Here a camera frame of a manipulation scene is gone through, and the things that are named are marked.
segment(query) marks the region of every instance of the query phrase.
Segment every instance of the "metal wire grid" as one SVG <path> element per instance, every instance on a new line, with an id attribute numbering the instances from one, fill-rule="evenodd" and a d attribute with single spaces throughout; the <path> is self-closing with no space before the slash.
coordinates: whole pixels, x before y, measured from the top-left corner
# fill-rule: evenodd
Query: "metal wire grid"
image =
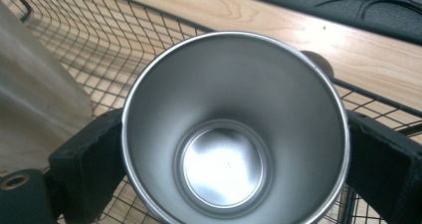
<path id="1" fill-rule="evenodd" d="M 22 1 L 0 1 L 17 17 L 24 16 Z M 25 1 L 34 10 L 27 27 L 91 96 L 94 116 L 121 108 L 136 77 L 162 51 L 209 31 L 128 0 Z M 395 129 L 422 123 L 418 112 L 404 112 L 400 105 L 386 105 L 383 99 L 368 96 L 365 91 L 341 81 L 336 83 L 349 110 L 365 113 Z M 420 130 L 412 135 L 416 140 L 422 137 Z M 385 223 L 347 186 L 319 223 L 343 220 Z M 158 223 L 139 201 L 127 178 L 115 191 L 99 222 Z"/>

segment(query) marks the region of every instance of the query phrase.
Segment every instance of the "stainless steel cup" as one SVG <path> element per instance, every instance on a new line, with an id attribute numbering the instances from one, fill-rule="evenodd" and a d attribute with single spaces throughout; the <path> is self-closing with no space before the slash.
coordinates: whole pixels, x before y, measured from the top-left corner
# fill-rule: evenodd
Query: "stainless steel cup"
<path id="1" fill-rule="evenodd" d="M 346 114 L 308 58 L 260 35 L 181 42 L 140 75 L 122 118 L 139 197 L 168 223 L 310 223 L 340 192 Z"/>

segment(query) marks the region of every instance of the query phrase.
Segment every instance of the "wooden floor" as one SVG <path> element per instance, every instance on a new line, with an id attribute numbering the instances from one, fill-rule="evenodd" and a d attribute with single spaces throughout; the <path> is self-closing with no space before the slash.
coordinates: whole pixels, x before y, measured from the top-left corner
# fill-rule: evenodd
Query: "wooden floor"
<path id="1" fill-rule="evenodd" d="M 134 0 L 213 30 L 242 30 L 323 55 L 335 76 L 422 110 L 422 47 L 254 0 Z"/>

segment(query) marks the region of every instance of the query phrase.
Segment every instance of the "wooden surface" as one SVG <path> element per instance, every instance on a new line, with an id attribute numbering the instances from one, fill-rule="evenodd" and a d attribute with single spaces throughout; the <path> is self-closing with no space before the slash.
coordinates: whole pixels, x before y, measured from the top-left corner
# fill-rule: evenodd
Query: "wooden surface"
<path id="1" fill-rule="evenodd" d="M 323 55 L 335 76 L 422 110 L 422 47 L 255 0 L 134 0 L 214 30 L 276 38 Z"/>

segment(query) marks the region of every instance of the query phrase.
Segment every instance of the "wire rack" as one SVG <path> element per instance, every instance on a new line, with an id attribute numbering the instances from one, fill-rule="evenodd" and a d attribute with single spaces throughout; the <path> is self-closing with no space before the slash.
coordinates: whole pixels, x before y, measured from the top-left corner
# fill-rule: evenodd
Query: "wire rack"
<path id="1" fill-rule="evenodd" d="M 121 108 L 139 73 L 165 49 L 210 30 L 129 0 L 0 0 L 91 96 L 94 117 Z M 422 142 L 422 113 L 339 80 L 348 110 Z M 125 178 L 99 223 L 159 223 Z M 385 223 L 347 185 L 319 223 Z"/>

